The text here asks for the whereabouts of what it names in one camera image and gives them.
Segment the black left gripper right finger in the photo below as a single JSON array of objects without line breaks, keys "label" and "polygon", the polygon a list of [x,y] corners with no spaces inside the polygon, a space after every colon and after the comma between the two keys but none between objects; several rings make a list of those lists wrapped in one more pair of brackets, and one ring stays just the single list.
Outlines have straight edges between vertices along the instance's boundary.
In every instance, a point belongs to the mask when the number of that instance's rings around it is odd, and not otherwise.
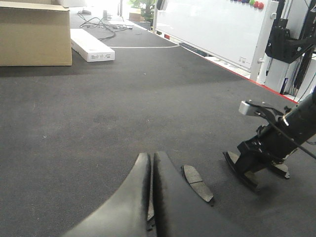
[{"label": "black left gripper right finger", "polygon": [[166,152],[155,152],[153,206],[159,237],[245,237],[247,232],[203,201]]}]

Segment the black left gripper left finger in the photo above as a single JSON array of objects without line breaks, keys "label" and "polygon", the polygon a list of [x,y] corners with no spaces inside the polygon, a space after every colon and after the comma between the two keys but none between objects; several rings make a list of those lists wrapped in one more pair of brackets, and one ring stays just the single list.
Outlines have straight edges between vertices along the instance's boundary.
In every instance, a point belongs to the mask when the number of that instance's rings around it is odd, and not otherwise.
[{"label": "black left gripper left finger", "polygon": [[151,159],[140,153],[115,193],[64,237],[146,237]]}]

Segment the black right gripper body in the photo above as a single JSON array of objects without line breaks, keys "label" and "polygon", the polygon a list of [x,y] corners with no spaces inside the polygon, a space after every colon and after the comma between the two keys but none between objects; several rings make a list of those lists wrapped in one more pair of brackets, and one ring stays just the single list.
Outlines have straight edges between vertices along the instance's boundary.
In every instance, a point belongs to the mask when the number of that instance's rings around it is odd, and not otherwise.
[{"label": "black right gripper body", "polygon": [[299,114],[284,114],[276,124],[260,126],[256,132],[254,137],[237,147],[240,156],[236,167],[241,173],[268,166],[272,162],[282,164],[299,147]]}]

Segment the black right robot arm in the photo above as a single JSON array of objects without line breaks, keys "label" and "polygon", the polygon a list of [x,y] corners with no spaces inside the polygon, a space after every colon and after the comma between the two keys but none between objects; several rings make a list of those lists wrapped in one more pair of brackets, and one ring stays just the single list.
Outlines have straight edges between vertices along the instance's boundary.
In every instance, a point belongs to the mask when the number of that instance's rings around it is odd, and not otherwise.
[{"label": "black right robot arm", "polygon": [[[238,145],[240,155],[224,152],[238,178],[257,187],[255,172],[273,167],[284,171],[285,158],[316,133],[316,95],[309,94],[286,113],[264,104],[242,101],[244,115],[266,119],[257,134]],[[201,200],[177,172],[167,153],[154,154],[153,205],[159,237],[246,237],[247,231]]]}]

